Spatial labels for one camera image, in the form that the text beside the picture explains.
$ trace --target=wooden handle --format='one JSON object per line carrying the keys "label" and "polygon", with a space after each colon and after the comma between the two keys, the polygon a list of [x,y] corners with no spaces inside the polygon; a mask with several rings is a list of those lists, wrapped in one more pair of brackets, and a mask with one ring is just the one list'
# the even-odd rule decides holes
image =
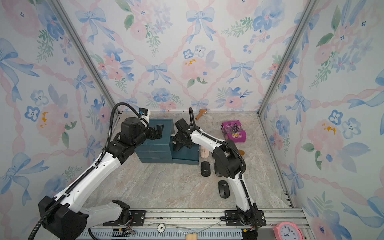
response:
{"label": "wooden handle", "polygon": [[203,115],[203,112],[200,112],[200,113],[195,117],[195,119],[198,120],[202,115]]}
{"label": "wooden handle", "polygon": [[196,233],[189,233],[185,236],[185,240],[197,240],[197,234]]}

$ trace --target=clock face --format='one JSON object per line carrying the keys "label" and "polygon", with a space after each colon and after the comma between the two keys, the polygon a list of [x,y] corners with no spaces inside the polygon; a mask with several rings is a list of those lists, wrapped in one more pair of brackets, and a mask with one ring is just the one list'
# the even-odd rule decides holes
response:
{"label": "clock face", "polygon": [[296,228],[292,225],[284,224],[280,228],[280,236],[282,240],[299,240],[300,235]]}

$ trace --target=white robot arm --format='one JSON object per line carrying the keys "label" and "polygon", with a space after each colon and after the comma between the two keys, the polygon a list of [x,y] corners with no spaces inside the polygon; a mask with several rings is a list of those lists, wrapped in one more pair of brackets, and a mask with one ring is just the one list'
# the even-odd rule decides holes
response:
{"label": "white robot arm", "polygon": [[[141,114],[137,118],[127,118],[121,125],[119,133],[113,141],[111,130],[108,134],[105,149],[91,166],[80,175],[70,186],[57,193],[53,198],[44,197],[39,202],[41,223],[44,228],[55,234],[62,240],[76,239],[84,229],[105,222],[115,221],[121,226],[131,220],[129,205],[119,200],[109,204],[83,208],[83,204],[96,187],[116,168],[134,153],[137,146],[146,139],[159,139],[162,136],[164,126],[157,125],[156,129],[149,127],[149,114],[147,109],[140,108]],[[253,199],[248,195],[247,186],[242,176],[245,163],[238,153],[236,146],[231,141],[216,139],[200,129],[193,120],[187,124],[184,119],[175,123],[178,132],[174,138],[177,151],[182,146],[191,147],[191,144],[199,144],[207,148],[216,160],[217,169],[221,175],[227,178],[232,192],[236,198],[238,215],[244,225],[264,225],[256,219],[255,211],[258,211]],[[32,240],[40,226],[36,225],[28,240]]]}

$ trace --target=teal storage box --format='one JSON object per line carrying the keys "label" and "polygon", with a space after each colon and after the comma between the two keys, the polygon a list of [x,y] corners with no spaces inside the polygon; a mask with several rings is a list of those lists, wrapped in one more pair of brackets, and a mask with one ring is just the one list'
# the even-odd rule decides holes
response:
{"label": "teal storage box", "polygon": [[198,165],[199,149],[200,145],[194,144],[191,149],[184,146],[177,152],[172,150],[173,163]]}
{"label": "teal storage box", "polygon": [[160,158],[160,157],[141,157],[142,163],[173,163],[172,158]]}
{"label": "teal storage box", "polygon": [[172,133],[175,133],[173,119],[149,119],[149,126],[156,128],[156,125],[164,124],[163,134],[160,139],[147,139],[135,149],[141,162],[150,163],[173,163],[171,150]]}

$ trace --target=floral wallpaper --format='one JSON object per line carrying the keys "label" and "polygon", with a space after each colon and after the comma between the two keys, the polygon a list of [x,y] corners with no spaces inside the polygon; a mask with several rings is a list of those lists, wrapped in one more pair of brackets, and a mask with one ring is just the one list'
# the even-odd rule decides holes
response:
{"label": "floral wallpaper", "polygon": [[317,240],[384,239],[383,15],[320,0],[262,115]]}
{"label": "floral wallpaper", "polygon": [[46,1],[2,0],[0,22],[0,239],[26,239],[101,151],[110,107]]}
{"label": "floral wallpaper", "polygon": [[155,111],[257,110],[306,2],[61,1],[114,100]]}

